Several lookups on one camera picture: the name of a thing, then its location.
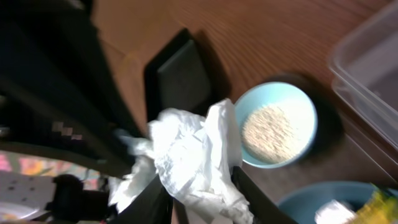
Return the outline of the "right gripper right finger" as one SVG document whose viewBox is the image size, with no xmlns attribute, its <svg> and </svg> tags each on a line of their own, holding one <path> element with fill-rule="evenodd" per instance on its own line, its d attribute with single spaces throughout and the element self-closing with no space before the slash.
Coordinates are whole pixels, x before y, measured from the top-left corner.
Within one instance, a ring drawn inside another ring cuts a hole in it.
<svg viewBox="0 0 398 224">
<path fill-rule="evenodd" d="M 296 221 L 279 210 L 242 168 L 233 167 L 231 180 L 249 202 L 249 211 L 254 215 L 253 223 L 297 224 Z"/>
</svg>

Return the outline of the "white tissue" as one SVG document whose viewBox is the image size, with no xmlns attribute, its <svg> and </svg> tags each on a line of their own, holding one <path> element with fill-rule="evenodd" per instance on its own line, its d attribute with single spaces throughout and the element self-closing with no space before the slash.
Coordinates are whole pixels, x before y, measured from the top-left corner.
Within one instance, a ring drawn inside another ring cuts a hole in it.
<svg viewBox="0 0 398 224">
<path fill-rule="evenodd" d="M 344 201 L 332 200 L 315 212 L 316 224 L 346 224 L 356 218 L 353 207 Z"/>
<path fill-rule="evenodd" d="M 243 163 L 235 108 L 226 98 L 210 106 L 203 117 L 169 108 L 148 124 L 149 138 L 134 138 L 125 130 L 115 135 L 136 163 L 130 174 L 110 181 L 109 204 L 117 211 L 137 200 L 159 176 L 166 191 L 204 221 L 224 216 L 252 223 L 249 202 L 231 181 L 231 170 Z"/>
</svg>

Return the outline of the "clear plastic bin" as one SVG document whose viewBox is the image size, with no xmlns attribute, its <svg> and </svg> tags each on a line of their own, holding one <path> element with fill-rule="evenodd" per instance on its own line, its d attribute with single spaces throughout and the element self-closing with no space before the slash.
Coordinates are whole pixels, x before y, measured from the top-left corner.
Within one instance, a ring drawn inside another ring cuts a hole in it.
<svg viewBox="0 0 398 224">
<path fill-rule="evenodd" d="M 397 147 L 397 1 L 342 39 L 328 65 L 333 91 Z"/>
</svg>

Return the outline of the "dark blue plate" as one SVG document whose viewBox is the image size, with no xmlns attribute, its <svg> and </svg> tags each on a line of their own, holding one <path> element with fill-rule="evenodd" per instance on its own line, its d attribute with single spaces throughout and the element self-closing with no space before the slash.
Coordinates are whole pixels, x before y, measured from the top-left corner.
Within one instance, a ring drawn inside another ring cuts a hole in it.
<svg viewBox="0 0 398 224">
<path fill-rule="evenodd" d="M 374 192 L 373 184 L 362 182 L 323 182 L 296 190 L 278 203 L 281 212 L 297 223 L 315 223 L 315 212 L 332 201 L 348 202 L 356 213 Z M 390 190 L 397 196 L 397 191 Z"/>
</svg>

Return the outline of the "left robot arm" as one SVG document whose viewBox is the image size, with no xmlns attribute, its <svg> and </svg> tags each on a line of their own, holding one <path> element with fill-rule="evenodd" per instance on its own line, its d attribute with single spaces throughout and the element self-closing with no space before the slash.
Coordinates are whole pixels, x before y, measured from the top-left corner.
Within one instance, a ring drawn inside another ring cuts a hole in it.
<svg viewBox="0 0 398 224">
<path fill-rule="evenodd" d="M 1 149 L 129 173 L 140 136 L 91 22 L 93 1 L 1 2 Z"/>
</svg>

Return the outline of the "yellow snack wrapper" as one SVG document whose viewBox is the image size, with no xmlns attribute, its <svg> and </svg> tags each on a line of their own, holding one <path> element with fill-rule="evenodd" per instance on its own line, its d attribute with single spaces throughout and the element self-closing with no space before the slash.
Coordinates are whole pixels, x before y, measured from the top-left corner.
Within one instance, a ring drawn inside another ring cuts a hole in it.
<svg viewBox="0 0 398 224">
<path fill-rule="evenodd" d="M 397 223 L 397 196 L 390 190 L 374 186 L 371 198 L 355 213 L 348 224 Z"/>
</svg>

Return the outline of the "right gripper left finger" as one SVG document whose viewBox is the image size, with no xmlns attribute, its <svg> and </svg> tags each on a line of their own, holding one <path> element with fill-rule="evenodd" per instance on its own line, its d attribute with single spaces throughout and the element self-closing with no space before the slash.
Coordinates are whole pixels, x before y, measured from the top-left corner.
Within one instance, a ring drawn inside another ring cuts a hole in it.
<svg viewBox="0 0 398 224">
<path fill-rule="evenodd" d="M 171 224 L 173 199 L 162 185 L 159 176 L 109 224 Z"/>
</svg>

